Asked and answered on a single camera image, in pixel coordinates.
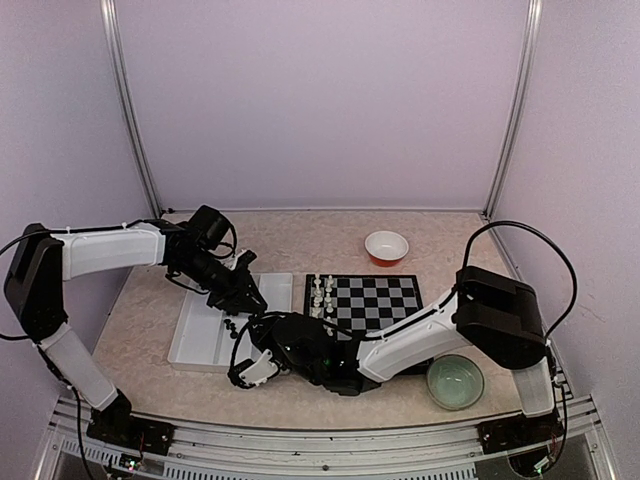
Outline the black white chessboard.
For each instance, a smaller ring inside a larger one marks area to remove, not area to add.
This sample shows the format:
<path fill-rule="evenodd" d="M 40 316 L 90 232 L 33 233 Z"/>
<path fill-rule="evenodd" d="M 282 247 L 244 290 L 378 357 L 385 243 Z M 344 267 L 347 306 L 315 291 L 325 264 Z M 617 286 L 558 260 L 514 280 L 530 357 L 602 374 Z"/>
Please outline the black white chessboard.
<path fill-rule="evenodd" d="M 316 289 L 315 274 L 305 277 L 304 314 L 311 316 L 313 297 L 321 294 L 322 308 L 319 319 L 332 322 L 334 331 L 334 375 L 344 378 L 356 370 L 357 347 L 353 338 L 377 334 L 423 308 L 422 295 L 415 275 L 349 275 L 321 274 L 322 287 Z M 325 316 L 325 283 L 328 275 L 334 278 L 334 311 Z"/>

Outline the white plastic compartment tray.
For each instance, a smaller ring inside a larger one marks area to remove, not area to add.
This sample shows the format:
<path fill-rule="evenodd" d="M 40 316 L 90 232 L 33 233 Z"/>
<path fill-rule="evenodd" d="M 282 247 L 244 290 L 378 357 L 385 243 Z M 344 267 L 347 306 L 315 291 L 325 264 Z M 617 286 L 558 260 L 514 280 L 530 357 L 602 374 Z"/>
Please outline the white plastic compartment tray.
<path fill-rule="evenodd" d="M 263 273 L 253 278 L 270 311 L 291 310 L 292 274 Z M 176 370 L 225 374 L 248 315 L 232 316 L 209 307 L 206 301 L 194 292 L 186 294 L 167 360 Z"/>

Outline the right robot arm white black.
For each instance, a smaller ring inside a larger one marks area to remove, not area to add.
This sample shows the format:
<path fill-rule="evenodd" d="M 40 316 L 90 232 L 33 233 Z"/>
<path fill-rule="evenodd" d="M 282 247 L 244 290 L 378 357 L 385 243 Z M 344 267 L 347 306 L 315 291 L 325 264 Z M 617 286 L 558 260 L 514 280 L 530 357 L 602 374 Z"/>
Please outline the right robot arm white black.
<path fill-rule="evenodd" d="M 551 424 L 555 394 L 548 360 L 551 331 L 542 325 L 533 287 L 462 263 L 451 290 L 429 306 L 374 333 L 328 335 L 332 323 L 269 312 L 250 329 L 279 368 L 342 396 L 359 396 L 426 360 L 474 346 L 510 371 L 521 403 L 511 433 L 535 442 Z"/>

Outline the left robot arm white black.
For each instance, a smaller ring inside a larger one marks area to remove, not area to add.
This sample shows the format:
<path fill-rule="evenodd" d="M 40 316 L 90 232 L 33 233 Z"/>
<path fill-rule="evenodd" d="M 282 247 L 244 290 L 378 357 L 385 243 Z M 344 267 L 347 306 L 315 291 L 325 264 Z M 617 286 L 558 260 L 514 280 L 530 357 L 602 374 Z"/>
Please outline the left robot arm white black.
<path fill-rule="evenodd" d="M 126 273 L 142 266 L 164 268 L 169 282 L 225 313 L 260 314 L 267 307 L 249 270 L 255 254 L 239 250 L 234 226 L 206 205 L 179 223 L 139 219 L 77 229 L 32 223 L 1 251 L 13 254 L 3 292 L 22 339 L 90 405 L 94 425 L 121 445 L 139 436 L 139 421 L 94 360 L 97 337 L 76 331 L 73 314 L 105 316 Z"/>

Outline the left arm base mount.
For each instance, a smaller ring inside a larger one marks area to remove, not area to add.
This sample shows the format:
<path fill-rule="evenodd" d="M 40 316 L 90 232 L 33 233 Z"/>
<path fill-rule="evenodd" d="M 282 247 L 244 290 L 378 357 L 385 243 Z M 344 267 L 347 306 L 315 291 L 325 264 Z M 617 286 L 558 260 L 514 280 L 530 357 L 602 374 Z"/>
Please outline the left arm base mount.
<path fill-rule="evenodd" d="M 140 453 L 167 456 L 175 426 L 168 422 L 146 419 L 124 412 L 91 409 L 87 435 L 91 439 Z"/>

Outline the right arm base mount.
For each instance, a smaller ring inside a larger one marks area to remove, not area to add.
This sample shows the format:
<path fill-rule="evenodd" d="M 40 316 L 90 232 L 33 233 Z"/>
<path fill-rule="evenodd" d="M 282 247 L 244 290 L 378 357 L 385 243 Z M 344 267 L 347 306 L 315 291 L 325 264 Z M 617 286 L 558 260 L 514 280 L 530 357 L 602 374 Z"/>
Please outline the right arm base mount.
<path fill-rule="evenodd" d="M 526 417 L 523 413 L 481 422 L 477 431 L 484 454 L 493 454 L 547 442 L 564 434 L 556 408 L 549 414 Z"/>

